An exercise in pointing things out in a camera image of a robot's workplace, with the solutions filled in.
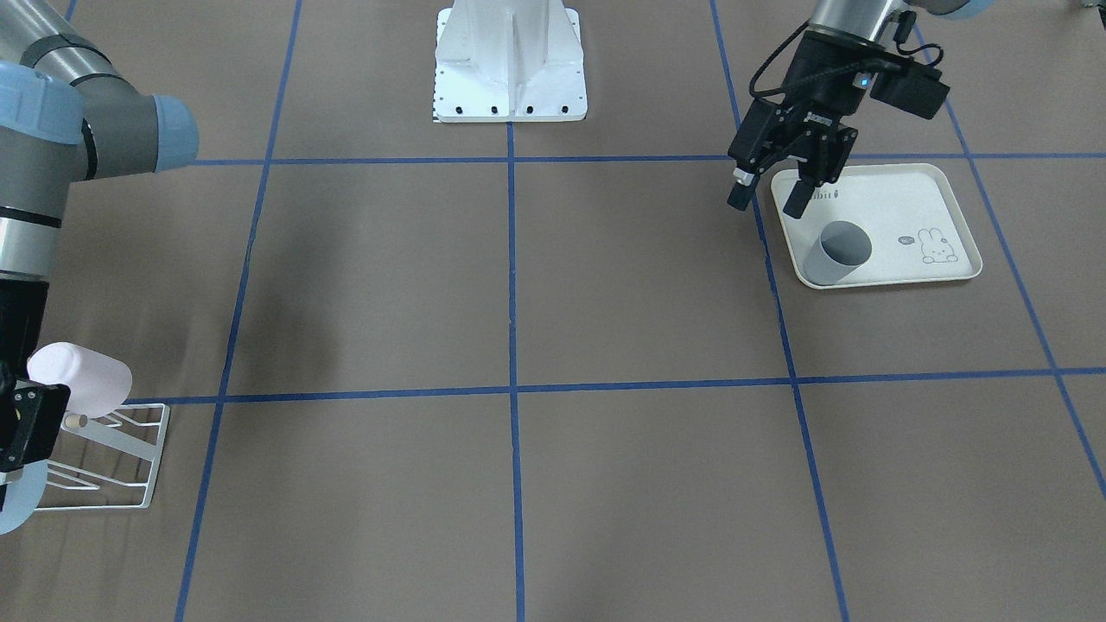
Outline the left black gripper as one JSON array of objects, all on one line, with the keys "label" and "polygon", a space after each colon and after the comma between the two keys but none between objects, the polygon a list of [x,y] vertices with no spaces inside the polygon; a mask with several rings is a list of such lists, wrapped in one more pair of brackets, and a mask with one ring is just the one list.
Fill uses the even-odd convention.
[{"label": "left black gripper", "polygon": [[[758,89],[766,68],[793,42],[799,46],[781,86]],[[814,30],[795,31],[779,44],[749,82],[753,102],[729,149],[735,169],[728,205],[745,212],[761,175],[795,157],[799,180],[783,212],[801,219],[813,194],[826,182],[836,182],[849,157],[857,131],[842,120],[855,113],[866,93],[855,79],[877,73],[880,63],[877,48]]]}]

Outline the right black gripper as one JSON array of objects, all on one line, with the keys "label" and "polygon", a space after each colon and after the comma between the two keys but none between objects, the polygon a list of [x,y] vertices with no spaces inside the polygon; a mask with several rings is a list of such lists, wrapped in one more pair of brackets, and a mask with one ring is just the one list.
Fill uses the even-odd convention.
[{"label": "right black gripper", "polygon": [[27,361],[42,330],[48,281],[1,280],[1,390],[3,397],[27,379]]}]

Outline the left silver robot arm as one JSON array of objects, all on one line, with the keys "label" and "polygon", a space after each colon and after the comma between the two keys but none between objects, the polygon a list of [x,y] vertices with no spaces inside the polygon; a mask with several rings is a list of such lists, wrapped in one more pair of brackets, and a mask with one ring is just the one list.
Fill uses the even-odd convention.
[{"label": "left silver robot arm", "polygon": [[801,218],[822,185],[837,182],[857,129],[845,125],[870,96],[933,118],[950,89],[936,59],[921,63],[906,44],[918,12],[947,19],[980,15],[987,1],[821,1],[787,38],[799,44],[781,86],[749,83],[747,110],[729,156],[735,162],[729,205],[747,209],[761,176],[785,159],[799,163],[799,182],[785,215]]}]

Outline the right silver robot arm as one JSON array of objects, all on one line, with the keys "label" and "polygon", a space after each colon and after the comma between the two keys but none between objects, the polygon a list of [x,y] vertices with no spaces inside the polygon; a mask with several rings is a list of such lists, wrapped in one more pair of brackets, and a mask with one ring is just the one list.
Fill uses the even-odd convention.
[{"label": "right silver robot arm", "polygon": [[45,1],[1,4],[3,394],[36,348],[67,193],[75,182],[194,164],[180,99],[147,95]]}]

